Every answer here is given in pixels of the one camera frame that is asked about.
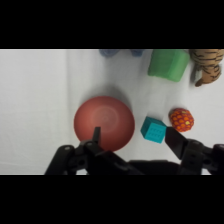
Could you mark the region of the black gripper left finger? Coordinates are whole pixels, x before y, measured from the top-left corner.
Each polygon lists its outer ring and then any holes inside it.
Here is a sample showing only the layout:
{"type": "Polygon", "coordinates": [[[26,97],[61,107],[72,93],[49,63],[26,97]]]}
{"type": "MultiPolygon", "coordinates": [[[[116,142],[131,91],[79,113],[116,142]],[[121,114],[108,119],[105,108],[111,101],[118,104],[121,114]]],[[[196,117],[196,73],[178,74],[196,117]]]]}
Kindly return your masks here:
{"type": "Polygon", "coordinates": [[[101,128],[96,127],[91,139],[82,140],[77,147],[60,146],[48,168],[46,175],[76,175],[85,170],[88,175],[131,175],[134,168],[111,151],[101,146],[101,128]]]}

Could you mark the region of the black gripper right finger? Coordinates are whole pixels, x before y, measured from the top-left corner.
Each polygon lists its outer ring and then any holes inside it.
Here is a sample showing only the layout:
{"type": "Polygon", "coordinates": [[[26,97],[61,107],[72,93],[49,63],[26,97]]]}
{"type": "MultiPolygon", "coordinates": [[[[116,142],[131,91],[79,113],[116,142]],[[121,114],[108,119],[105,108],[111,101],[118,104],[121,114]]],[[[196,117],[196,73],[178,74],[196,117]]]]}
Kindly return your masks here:
{"type": "Polygon", "coordinates": [[[165,142],[181,161],[179,175],[201,175],[203,169],[211,175],[224,175],[224,144],[209,148],[197,140],[186,139],[173,127],[166,129],[165,142]]]}

